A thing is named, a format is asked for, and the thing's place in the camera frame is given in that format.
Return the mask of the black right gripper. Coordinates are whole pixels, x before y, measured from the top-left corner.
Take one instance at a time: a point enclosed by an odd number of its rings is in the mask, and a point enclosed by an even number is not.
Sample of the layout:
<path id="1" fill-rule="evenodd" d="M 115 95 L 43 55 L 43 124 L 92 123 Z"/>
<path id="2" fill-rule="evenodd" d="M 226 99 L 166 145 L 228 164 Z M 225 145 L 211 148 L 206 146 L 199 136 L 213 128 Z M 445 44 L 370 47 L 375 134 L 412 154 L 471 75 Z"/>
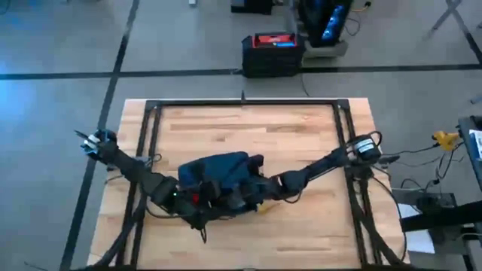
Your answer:
<path id="1" fill-rule="evenodd" d="M 264 165 L 264 156 L 256 154 L 248 158 L 248 171 L 250 178 L 241 181 L 239 192 L 242 201 L 245 203 L 240 207 L 241 212 L 257 211 L 258 205 L 262 205 L 265 200 L 281 200 L 282 186 L 276 176 L 266 178 L 261 172 Z"/>

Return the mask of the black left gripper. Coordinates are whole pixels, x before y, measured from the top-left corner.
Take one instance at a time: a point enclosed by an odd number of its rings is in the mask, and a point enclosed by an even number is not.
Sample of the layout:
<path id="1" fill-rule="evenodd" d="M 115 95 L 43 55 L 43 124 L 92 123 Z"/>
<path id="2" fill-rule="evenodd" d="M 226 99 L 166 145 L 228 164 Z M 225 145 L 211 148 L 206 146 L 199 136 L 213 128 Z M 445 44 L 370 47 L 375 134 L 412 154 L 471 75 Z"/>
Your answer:
<path id="1" fill-rule="evenodd" d="M 192 196 L 177 188 L 175 179 L 168 179 L 169 192 L 166 193 L 162 207 L 170 214 L 177 214 L 192 228 L 202 230 L 210 221 L 218 220 L 221 213 L 210 207 L 198 206 L 193 202 Z"/>

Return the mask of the dark navy backpack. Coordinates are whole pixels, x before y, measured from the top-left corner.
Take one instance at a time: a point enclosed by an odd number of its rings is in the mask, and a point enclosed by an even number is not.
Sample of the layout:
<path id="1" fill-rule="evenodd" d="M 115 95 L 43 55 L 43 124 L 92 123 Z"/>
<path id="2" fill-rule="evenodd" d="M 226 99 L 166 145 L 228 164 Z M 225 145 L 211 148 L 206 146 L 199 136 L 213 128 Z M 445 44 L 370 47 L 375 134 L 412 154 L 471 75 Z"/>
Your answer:
<path id="1" fill-rule="evenodd" d="M 178 167 L 178 187 L 185 193 L 199 193 L 203 182 L 213 181 L 221 195 L 239 192 L 241 181 L 253 175 L 248 171 L 244 151 L 202 157 Z"/>

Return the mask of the black red equipment box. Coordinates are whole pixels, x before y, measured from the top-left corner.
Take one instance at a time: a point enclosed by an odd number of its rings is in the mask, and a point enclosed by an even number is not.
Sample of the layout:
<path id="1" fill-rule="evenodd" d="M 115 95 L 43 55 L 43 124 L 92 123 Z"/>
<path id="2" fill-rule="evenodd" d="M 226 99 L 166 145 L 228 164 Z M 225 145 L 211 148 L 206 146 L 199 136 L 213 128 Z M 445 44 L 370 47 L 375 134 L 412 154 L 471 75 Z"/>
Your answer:
<path id="1" fill-rule="evenodd" d="M 301 69 L 305 46 L 293 32 L 268 32 L 242 40 L 242 72 L 246 78 L 295 76 Z"/>

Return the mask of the black computer tower blue lights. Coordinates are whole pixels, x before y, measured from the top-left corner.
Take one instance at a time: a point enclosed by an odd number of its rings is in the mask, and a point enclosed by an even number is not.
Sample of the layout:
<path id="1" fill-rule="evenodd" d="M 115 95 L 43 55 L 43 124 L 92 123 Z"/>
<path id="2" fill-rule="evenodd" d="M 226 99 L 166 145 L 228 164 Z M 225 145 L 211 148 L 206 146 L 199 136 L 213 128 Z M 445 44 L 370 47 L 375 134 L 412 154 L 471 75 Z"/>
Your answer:
<path id="1" fill-rule="evenodd" d="M 312 47 L 330 47 L 340 35 L 354 0 L 300 0 L 298 15 Z"/>

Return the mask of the black floor box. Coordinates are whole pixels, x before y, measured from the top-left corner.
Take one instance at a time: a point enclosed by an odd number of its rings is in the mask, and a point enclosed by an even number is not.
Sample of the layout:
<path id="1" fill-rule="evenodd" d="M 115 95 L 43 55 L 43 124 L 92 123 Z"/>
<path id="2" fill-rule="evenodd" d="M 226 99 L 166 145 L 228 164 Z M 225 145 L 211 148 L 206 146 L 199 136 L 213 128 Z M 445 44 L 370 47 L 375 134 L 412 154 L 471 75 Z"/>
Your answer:
<path id="1" fill-rule="evenodd" d="M 232 13 L 271 15 L 273 6 L 273 0 L 230 0 Z"/>

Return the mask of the grey flat box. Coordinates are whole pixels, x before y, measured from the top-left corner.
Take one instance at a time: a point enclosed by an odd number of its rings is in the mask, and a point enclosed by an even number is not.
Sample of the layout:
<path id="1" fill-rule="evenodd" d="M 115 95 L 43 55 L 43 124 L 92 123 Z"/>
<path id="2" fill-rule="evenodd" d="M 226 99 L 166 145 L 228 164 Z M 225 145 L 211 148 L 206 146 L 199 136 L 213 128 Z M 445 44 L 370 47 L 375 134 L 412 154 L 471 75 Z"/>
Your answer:
<path id="1" fill-rule="evenodd" d="M 425 192 L 423 189 L 392 190 L 398 203 L 414 206 L 421 212 L 435 212 L 440 209 L 457 206 L 455 196 L 452 193 Z"/>

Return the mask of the white paper sheet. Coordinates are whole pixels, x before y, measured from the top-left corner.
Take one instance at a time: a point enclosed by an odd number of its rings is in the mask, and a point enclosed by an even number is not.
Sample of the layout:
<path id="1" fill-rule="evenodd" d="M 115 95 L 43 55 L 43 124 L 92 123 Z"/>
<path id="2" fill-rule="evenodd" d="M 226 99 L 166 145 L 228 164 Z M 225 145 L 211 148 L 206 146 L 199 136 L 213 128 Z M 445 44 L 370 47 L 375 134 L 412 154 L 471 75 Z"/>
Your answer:
<path id="1" fill-rule="evenodd" d="M 401 218 L 409 218 L 419 215 L 420 211 L 413 206 L 406 204 L 398 204 L 401 211 Z M 428 230 L 417 230 L 406 232 L 407 250 L 412 252 L 434 254 L 435 247 Z"/>

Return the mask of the yellow power plug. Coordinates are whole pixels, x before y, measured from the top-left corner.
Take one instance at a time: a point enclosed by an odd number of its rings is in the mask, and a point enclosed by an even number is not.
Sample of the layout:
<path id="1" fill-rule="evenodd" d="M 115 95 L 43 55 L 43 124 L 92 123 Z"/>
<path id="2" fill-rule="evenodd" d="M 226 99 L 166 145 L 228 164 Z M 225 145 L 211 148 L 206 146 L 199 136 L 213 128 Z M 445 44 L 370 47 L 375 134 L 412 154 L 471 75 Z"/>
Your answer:
<path id="1" fill-rule="evenodd" d="M 457 132 L 437 131 L 432 138 L 444 151 L 453 151 L 459 140 L 459 134 Z"/>

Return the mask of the black stand beam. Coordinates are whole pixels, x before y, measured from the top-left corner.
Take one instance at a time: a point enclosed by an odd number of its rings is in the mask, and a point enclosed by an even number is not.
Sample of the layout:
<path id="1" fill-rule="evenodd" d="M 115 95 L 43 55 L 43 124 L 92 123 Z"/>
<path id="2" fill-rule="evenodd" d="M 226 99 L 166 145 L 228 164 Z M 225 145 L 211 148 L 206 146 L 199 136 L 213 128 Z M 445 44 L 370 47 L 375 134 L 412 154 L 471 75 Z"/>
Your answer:
<path id="1" fill-rule="evenodd" d="M 482 201 L 401 218 L 404 232 L 482 222 Z"/>

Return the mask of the blue white box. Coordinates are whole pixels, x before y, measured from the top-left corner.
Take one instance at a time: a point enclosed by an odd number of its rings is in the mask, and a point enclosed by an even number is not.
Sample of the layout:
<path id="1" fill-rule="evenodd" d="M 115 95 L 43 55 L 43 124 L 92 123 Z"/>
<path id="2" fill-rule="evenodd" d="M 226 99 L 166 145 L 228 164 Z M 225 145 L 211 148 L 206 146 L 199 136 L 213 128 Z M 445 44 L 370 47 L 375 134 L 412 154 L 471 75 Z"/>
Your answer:
<path id="1" fill-rule="evenodd" d="M 470 129 L 468 135 L 474 160 L 482 161 L 482 130 Z"/>

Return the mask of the black metal rig frame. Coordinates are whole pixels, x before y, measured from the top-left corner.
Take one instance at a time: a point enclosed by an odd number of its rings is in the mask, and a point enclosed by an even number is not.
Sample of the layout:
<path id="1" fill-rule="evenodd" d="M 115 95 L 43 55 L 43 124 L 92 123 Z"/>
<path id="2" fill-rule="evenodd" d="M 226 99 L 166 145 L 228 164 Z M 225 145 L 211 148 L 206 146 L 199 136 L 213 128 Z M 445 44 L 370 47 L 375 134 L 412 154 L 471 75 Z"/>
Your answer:
<path id="1" fill-rule="evenodd" d="M 145 139 L 149 137 L 151 142 L 148 150 L 148 160 L 145 165 L 152 172 L 155 149 L 157 147 L 157 137 L 160 131 L 161 115 L 165 107 L 243 107 L 243 106 L 288 106 L 288 105 L 314 105 L 329 106 L 333 112 L 333 121 L 336 128 L 337 140 L 340 146 L 344 146 L 350 139 L 355 138 L 355 127 L 351 114 L 348 99 L 208 99 L 208 100 L 168 100 L 151 99 L 145 102 L 142 124 L 139 132 L 139 140 L 136 153 L 142 154 L 145 147 Z M 355 234 L 360 268 L 369 270 L 371 268 L 383 267 L 383 262 L 387 260 L 384 252 L 385 242 L 376 230 L 371 202 L 368 196 L 368 180 L 373 172 L 369 166 L 364 168 L 341 168 L 344 171 L 346 180 L 346 196 L 352 216 L 352 228 Z M 225 221 L 245 216 L 245 223 L 253 227 L 252 219 L 258 214 L 258 210 L 251 212 L 241 212 L 240 207 L 245 203 L 242 201 L 239 192 L 231 192 L 228 195 L 221 195 L 213 181 L 203 182 L 199 193 L 192 193 L 195 203 L 208 206 L 219 210 L 223 216 L 214 221 Z M 291 197 L 288 202 L 296 203 L 300 197 Z M 130 268 L 133 271 L 147 271 L 137 267 L 141 248 L 142 231 L 144 227 L 145 214 L 148 212 L 150 199 L 142 195 L 137 184 L 130 182 L 130 189 L 127 197 L 126 209 L 124 212 L 124 222 L 119 237 L 119 247 L 114 252 L 105 254 L 99 260 L 101 264 L 108 267 Z M 167 213 L 166 219 L 178 218 Z M 206 226 L 200 232 L 203 240 L 207 239 Z"/>

